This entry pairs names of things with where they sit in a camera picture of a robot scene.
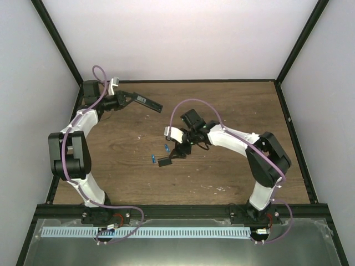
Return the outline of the black remote control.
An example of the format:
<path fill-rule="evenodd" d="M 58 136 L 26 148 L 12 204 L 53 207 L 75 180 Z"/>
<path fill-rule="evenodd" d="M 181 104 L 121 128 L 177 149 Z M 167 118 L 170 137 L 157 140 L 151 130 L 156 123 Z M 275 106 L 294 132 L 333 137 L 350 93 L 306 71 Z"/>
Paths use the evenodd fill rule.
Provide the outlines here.
<path fill-rule="evenodd" d="M 161 113 L 163 110 L 163 106 L 161 104 L 157 103 L 156 101 L 150 100 L 140 94 L 133 93 L 133 98 L 135 102 L 158 113 Z"/>

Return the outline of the black battery cover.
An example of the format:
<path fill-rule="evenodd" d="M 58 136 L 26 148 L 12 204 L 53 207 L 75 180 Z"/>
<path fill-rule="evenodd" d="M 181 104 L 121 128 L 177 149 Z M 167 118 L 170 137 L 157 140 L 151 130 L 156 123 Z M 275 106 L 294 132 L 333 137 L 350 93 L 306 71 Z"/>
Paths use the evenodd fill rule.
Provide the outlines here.
<path fill-rule="evenodd" d="M 159 167 L 168 166 L 171 164 L 172 164 L 172 160 L 169 157 L 164 157 L 164 158 L 158 159 L 158 166 Z"/>

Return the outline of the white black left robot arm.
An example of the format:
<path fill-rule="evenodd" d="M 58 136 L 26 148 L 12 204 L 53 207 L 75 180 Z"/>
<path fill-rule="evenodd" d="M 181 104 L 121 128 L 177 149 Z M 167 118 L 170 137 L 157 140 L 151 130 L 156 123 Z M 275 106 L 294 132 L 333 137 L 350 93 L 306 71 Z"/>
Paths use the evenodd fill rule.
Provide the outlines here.
<path fill-rule="evenodd" d="M 97 125 L 106 111 L 125 108 L 130 101 L 125 92 L 115 91 L 119 78 L 108 81 L 108 88 L 100 93 L 99 82 L 88 80 L 82 84 L 83 98 L 72 121 L 60 132 L 48 136 L 50 166 L 53 175 L 72 185 L 84 201 L 95 208 L 94 218 L 102 224 L 113 218 L 111 201 L 95 181 L 92 174 L 92 159 L 86 137 Z"/>

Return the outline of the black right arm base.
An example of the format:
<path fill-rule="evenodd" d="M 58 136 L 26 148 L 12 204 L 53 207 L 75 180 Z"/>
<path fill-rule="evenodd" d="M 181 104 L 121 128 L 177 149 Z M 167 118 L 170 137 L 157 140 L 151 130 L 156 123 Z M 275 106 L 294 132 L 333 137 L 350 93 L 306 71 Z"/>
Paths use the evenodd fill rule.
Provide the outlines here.
<path fill-rule="evenodd" d="M 270 221 L 280 223 L 280 218 L 275 216 L 275 209 L 270 204 L 261 211 L 246 204 L 230 204 L 229 213 L 233 220 L 241 220 L 244 224 L 266 224 Z"/>

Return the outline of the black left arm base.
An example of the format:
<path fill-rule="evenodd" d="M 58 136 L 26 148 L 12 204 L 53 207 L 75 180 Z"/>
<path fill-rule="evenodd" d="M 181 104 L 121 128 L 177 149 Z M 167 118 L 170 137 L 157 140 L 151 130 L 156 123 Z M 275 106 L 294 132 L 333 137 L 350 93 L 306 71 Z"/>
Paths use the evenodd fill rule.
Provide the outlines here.
<path fill-rule="evenodd" d="M 130 209 L 85 208 L 82 214 L 82 224 L 104 226 L 109 224 L 123 225 L 130 221 Z"/>

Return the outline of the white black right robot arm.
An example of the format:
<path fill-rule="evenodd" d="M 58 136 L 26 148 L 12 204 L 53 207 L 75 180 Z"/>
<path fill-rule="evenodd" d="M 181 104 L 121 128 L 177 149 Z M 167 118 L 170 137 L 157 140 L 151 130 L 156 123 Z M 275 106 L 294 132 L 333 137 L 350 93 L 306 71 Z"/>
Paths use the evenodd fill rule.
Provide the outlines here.
<path fill-rule="evenodd" d="M 167 126 L 164 136 L 175 143 L 169 157 L 159 165 L 170 165 L 175 158 L 186 158 L 193 146 L 204 144 L 223 147 L 244 156 L 255 179 L 251 196 L 246 202 L 246 215 L 250 222 L 260 223 L 271 205 L 273 194 L 286 178 L 292 163 L 274 134 L 245 133 L 226 127 L 219 121 L 205 122 L 191 109 L 181 116 L 186 128 Z"/>

